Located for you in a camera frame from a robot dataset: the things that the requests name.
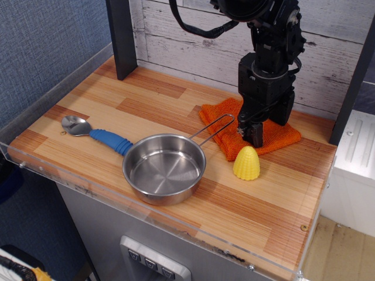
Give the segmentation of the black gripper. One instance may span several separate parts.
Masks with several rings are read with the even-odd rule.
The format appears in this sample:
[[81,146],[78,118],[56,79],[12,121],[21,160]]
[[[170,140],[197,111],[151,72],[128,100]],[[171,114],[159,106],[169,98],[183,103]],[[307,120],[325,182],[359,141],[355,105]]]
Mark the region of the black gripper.
[[249,53],[238,64],[238,92],[243,105],[238,114],[242,139],[255,148],[263,146],[263,123],[270,119],[284,126],[294,104],[295,75],[288,70],[267,77],[255,65],[256,55]]

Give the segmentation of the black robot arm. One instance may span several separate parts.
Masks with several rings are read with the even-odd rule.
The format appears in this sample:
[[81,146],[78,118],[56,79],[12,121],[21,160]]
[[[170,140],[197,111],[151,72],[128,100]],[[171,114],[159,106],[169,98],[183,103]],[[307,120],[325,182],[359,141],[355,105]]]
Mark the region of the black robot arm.
[[254,51],[238,64],[243,105],[238,132],[255,148],[263,146],[263,123],[284,126],[294,104],[294,86],[305,38],[298,1],[211,1],[215,9],[251,30]]

